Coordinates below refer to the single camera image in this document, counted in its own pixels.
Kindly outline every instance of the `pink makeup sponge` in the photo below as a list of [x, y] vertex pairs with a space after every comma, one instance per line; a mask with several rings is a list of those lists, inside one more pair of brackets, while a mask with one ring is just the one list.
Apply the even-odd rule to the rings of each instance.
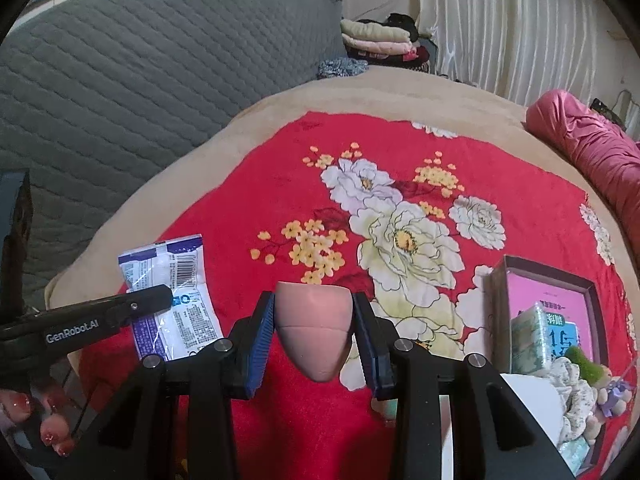
[[275, 325], [287, 356], [316, 383], [331, 381], [351, 348], [348, 288], [278, 282]]

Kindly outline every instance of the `wet wipes package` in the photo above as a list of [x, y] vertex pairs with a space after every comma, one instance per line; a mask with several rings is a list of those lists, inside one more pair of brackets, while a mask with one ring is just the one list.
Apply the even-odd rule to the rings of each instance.
[[171, 309], [133, 322], [139, 357], [158, 354], [165, 361], [194, 355], [222, 337], [204, 273], [202, 236], [193, 235], [127, 251], [118, 257], [129, 292], [167, 285]]

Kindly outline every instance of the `gray quilted mattress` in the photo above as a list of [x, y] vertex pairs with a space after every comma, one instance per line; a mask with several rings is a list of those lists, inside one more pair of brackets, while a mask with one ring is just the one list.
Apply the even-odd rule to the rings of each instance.
[[337, 0], [69, 0], [0, 45], [0, 168], [31, 169], [28, 304], [133, 192], [344, 56]]

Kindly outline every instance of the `pink book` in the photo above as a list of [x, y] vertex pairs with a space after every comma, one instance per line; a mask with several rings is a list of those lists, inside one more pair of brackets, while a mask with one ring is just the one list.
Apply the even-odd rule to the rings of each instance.
[[593, 359], [589, 313], [583, 294], [560, 286], [524, 278], [514, 272], [507, 272], [507, 288], [509, 291], [511, 319], [531, 308], [536, 301], [540, 301], [545, 312], [561, 314], [566, 322], [575, 323], [580, 346], [585, 355], [589, 359]]

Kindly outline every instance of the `metal bolt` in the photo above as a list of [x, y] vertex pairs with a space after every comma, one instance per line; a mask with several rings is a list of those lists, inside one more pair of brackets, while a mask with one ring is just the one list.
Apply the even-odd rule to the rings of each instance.
[[471, 354], [469, 364], [476, 368], [482, 368], [486, 364], [486, 358], [482, 354]]
[[162, 358], [158, 354], [151, 354], [142, 359], [145, 368], [156, 368], [161, 362]]
[[396, 341], [394, 342], [394, 346], [401, 352], [408, 352], [409, 350], [411, 350], [411, 348], [414, 347], [414, 342], [403, 337], [400, 339], [396, 339]]
[[215, 343], [213, 343], [213, 348], [215, 348], [218, 352], [228, 352], [232, 349], [233, 343], [229, 339], [218, 339]]

